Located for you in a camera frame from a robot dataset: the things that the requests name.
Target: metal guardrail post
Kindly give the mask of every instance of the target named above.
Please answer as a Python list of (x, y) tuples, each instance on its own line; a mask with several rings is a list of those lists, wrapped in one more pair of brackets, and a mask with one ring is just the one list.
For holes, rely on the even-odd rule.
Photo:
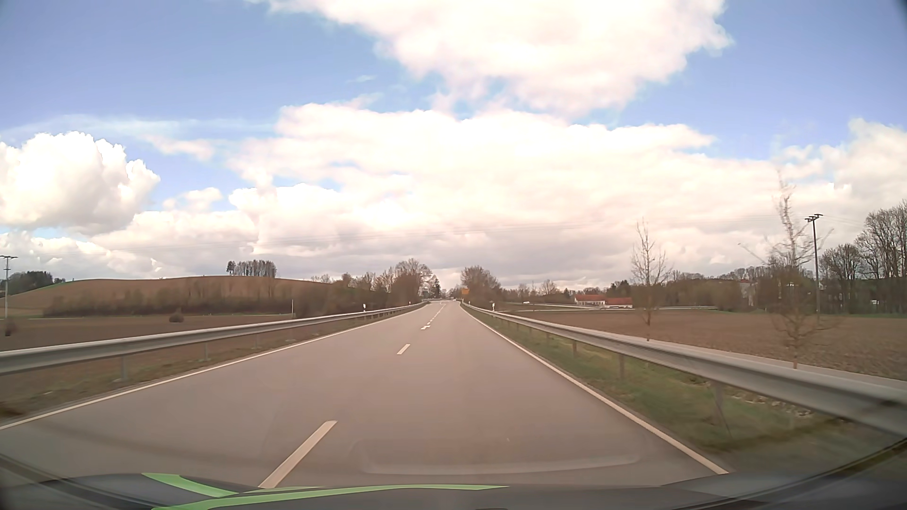
[(715, 396), (715, 422), (724, 421), (725, 385), (717, 381), (709, 381), (708, 384)]

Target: hill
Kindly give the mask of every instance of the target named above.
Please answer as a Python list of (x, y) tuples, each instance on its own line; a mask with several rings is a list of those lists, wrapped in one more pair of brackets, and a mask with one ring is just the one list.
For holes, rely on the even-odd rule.
[[(189, 313), (289, 313), (291, 299), (304, 307), (316, 305), (326, 300), (332, 287), (335, 285), (315, 281), (252, 276), (79, 280), (10, 296), (9, 310), (13, 316), (171, 313), (176, 308)], [(365, 293), (358, 296), (362, 302), (374, 300), (371, 291), (358, 293)]]

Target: car hood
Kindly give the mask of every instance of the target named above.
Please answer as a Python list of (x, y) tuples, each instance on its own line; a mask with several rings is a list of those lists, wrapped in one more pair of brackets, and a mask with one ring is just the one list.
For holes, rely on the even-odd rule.
[(660, 487), (581, 485), (254, 486), (163, 473), (83, 476), (8, 488), (0, 508), (181, 509), (291, 508), (319, 510), (426, 508), (669, 510), (724, 505), (740, 508), (884, 508), (907, 501), (893, 481), (835, 479), (802, 487), (787, 476), (730, 474)]

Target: solid white edge line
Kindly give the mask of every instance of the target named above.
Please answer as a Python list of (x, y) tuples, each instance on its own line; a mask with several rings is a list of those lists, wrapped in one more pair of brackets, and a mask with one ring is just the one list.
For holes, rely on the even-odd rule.
[(368, 324), (363, 324), (362, 326), (356, 326), (355, 328), (344, 329), (343, 331), (338, 331), (338, 332), (336, 332), (336, 333), (331, 333), (331, 334), (325, 335), (325, 336), (323, 336), (323, 337), (312, 338), (311, 340), (306, 340), (306, 341), (304, 341), (304, 342), (299, 342), (299, 343), (297, 343), (297, 344), (293, 344), (293, 345), (289, 345), (289, 346), (285, 346), (285, 347), (281, 347), (281, 348), (275, 348), (275, 349), (271, 349), (271, 350), (266, 350), (265, 352), (259, 352), (258, 354), (253, 354), (253, 355), (251, 355), (251, 356), (246, 356), (246, 357), (244, 357), (244, 358), (239, 358), (239, 359), (234, 359), (234, 360), (232, 360), (232, 361), (227, 361), (227, 362), (221, 363), (221, 364), (219, 364), (219, 365), (214, 365), (213, 367), (200, 368), (200, 369), (198, 369), (198, 370), (194, 370), (194, 371), (191, 371), (191, 372), (187, 372), (187, 373), (185, 373), (185, 374), (180, 374), (180, 375), (174, 376), (174, 377), (172, 377), (172, 378), (165, 378), (165, 379), (162, 379), (162, 380), (152, 381), (152, 382), (150, 382), (150, 383), (148, 383), (148, 384), (145, 384), (145, 385), (141, 385), (141, 386), (137, 386), (137, 387), (131, 387), (131, 388), (129, 388), (129, 389), (124, 389), (123, 391), (119, 391), (119, 392), (117, 392), (117, 393), (111, 393), (110, 395), (105, 395), (105, 396), (103, 396), (103, 397), (98, 397), (98, 398), (95, 398), (95, 399), (92, 399), (92, 400), (87, 400), (87, 401), (85, 401), (85, 402), (80, 402), (80, 403), (78, 403), (78, 404), (73, 404), (73, 405), (68, 406), (68, 407), (62, 407), (62, 408), (60, 408), (60, 409), (55, 409), (55, 410), (53, 410), (53, 411), (48, 411), (48, 412), (46, 412), (46, 413), (43, 413), (43, 414), (40, 414), (40, 415), (37, 415), (37, 416), (33, 416), (33, 417), (24, 418), (24, 419), (21, 419), (21, 420), (19, 420), (19, 421), (15, 421), (15, 422), (13, 422), (13, 423), (7, 423), (7, 424), (5, 424), (5, 425), (0, 426), (0, 430), (7, 430), (7, 428), (12, 428), (12, 427), (15, 427), (15, 426), (17, 426), (17, 425), (22, 425), (22, 424), (24, 424), (24, 423), (33, 422), (33, 421), (38, 420), (38, 419), (41, 419), (41, 418), (51, 417), (51, 416), (53, 416), (53, 415), (59, 415), (60, 413), (63, 413), (64, 411), (70, 411), (70, 410), (73, 410), (73, 409), (78, 409), (79, 407), (85, 407), (85, 406), (88, 406), (88, 405), (91, 405), (91, 404), (95, 404), (95, 403), (97, 403), (97, 402), (103, 402), (104, 400), (110, 400), (111, 398), (121, 397), (121, 396), (123, 396), (123, 395), (129, 395), (130, 393), (134, 393), (134, 392), (136, 392), (136, 391), (139, 391), (139, 390), (142, 390), (142, 389), (146, 389), (146, 388), (149, 388), (149, 387), (155, 387), (155, 386), (159, 386), (159, 385), (166, 384), (166, 383), (169, 383), (169, 382), (178, 381), (178, 380), (180, 380), (180, 379), (182, 379), (182, 378), (188, 378), (188, 377), (191, 377), (191, 376), (197, 376), (198, 374), (203, 374), (203, 373), (205, 373), (205, 372), (210, 372), (211, 370), (217, 370), (218, 368), (229, 367), (230, 365), (235, 365), (235, 364), (241, 363), (241, 362), (243, 362), (243, 361), (249, 361), (250, 359), (259, 358), (259, 357), (261, 357), (261, 356), (267, 356), (268, 354), (274, 354), (275, 352), (280, 352), (280, 351), (286, 350), (286, 349), (288, 349), (288, 348), (294, 348), (294, 347), (304, 346), (304, 345), (310, 344), (310, 343), (312, 343), (312, 342), (317, 342), (317, 341), (323, 340), (323, 339), (325, 339), (325, 338), (333, 337), (334, 335), (341, 335), (341, 334), (343, 334), (343, 333), (348, 333), (348, 332), (353, 331), (353, 330), (356, 330), (356, 329), (367, 328), (368, 326), (372, 326), (372, 325), (374, 325), (374, 324), (377, 324), (378, 322), (383, 322), (383, 321), (382, 321), (382, 320), (379, 320), (379, 321), (377, 321), (377, 322), (370, 322), (370, 323), (368, 323)]
[(525, 347), (523, 347), (522, 345), (520, 345), (520, 344), (514, 342), (513, 340), (511, 340), (511, 339), (505, 337), (503, 334), (501, 334), (500, 332), (498, 332), (496, 329), (494, 329), (494, 328), (492, 328), (491, 326), (489, 326), (489, 325), (485, 324), (484, 322), (480, 321), (480, 320), (479, 320), (478, 318), (476, 318), (473, 314), (471, 314), (471, 313), (469, 313), (469, 312), (466, 312), (466, 315), (472, 317), (476, 322), (478, 322), (479, 324), (482, 324), (483, 326), (485, 326), (486, 328), (488, 328), (488, 329), (489, 329), (492, 333), (494, 333), (495, 335), (497, 335), (497, 336), (499, 336), (499, 337), (501, 337), (501, 338), (507, 340), (507, 341), (510, 342), (511, 345), (513, 345), (514, 347), (516, 347), (516, 348), (518, 348), (519, 350), (525, 352), (526, 354), (532, 356), (533, 358), (535, 358), (536, 361), (538, 361), (539, 363), (542, 363), (545, 367), (548, 367), (548, 368), (550, 368), (551, 370), (554, 370), (555, 372), (557, 372), (558, 374), (560, 374), (562, 377), (564, 377), (564, 378), (566, 378), (567, 380), (569, 380), (571, 383), (575, 384), (575, 385), (578, 386), (578, 387), (581, 387), (584, 391), (586, 391), (586, 393), (589, 393), (589, 394), (592, 395), (593, 397), (597, 398), (598, 400), (600, 400), (600, 401), (604, 402), (605, 404), (607, 404), (608, 406), (612, 407), (614, 410), (616, 410), (617, 412), (621, 413), (621, 415), (623, 415), (623, 416), (625, 416), (625, 417), (627, 417), (627, 418), (633, 420), (634, 423), (636, 423), (637, 425), (639, 425), (639, 426), (645, 428), (646, 430), (648, 430), (648, 431), (651, 432), (652, 434), (654, 434), (654, 435), (660, 437), (661, 439), (664, 439), (668, 444), (670, 444), (671, 446), (673, 446), (673, 447), (675, 447), (676, 449), (680, 450), (681, 452), (687, 454), (688, 456), (692, 457), (693, 460), (696, 460), (697, 462), (699, 462), (699, 464), (701, 464), (701, 465), (703, 465), (703, 466), (705, 466), (705, 467), (711, 469), (712, 471), (715, 472), (716, 475), (726, 475), (726, 474), (728, 473), (728, 471), (727, 471), (724, 467), (721, 467), (721, 466), (719, 466), (718, 464), (715, 464), (714, 462), (708, 460), (708, 459), (705, 458), (704, 456), (702, 456), (702, 455), (700, 455), (699, 453), (697, 453), (696, 451), (694, 451), (694, 450), (693, 450), (692, 448), (690, 448), (689, 446), (684, 445), (684, 444), (681, 443), (680, 441), (677, 441), (674, 437), (671, 437), (671, 436), (665, 434), (664, 432), (662, 432), (661, 430), (658, 430), (657, 427), (654, 427), (654, 426), (651, 425), (649, 422), (647, 422), (647, 421), (645, 421), (645, 420), (639, 418), (638, 416), (634, 415), (633, 413), (630, 413), (627, 409), (624, 409), (623, 407), (618, 406), (618, 405), (615, 404), (614, 402), (611, 402), (610, 400), (608, 400), (607, 398), (605, 398), (605, 397), (604, 397), (601, 393), (599, 393), (598, 391), (595, 391), (594, 389), (592, 389), (592, 388), (586, 386), (585, 384), (579, 382), (578, 380), (574, 379), (572, 376), (570, 376), (569, 374), (567, 374), (566, 372), (564, 372), (564, 371), (561, 370), (560, 368), (557, 368), (557, 367), (553, 366), (551, 363), (549, 363), (549, 362), (545, 361), (544, 359), (542, 359), (542, 358), (536, 356), (534, 353), (532, 353), (531, 351), (529, 351), (527, 348), (525, 348)]

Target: windshield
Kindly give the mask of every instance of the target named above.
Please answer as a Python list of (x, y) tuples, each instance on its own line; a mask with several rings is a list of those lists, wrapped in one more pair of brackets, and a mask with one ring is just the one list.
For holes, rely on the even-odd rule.
[(0, 49), (8, 491), (907, 477), (904, 3), (7, 0)]

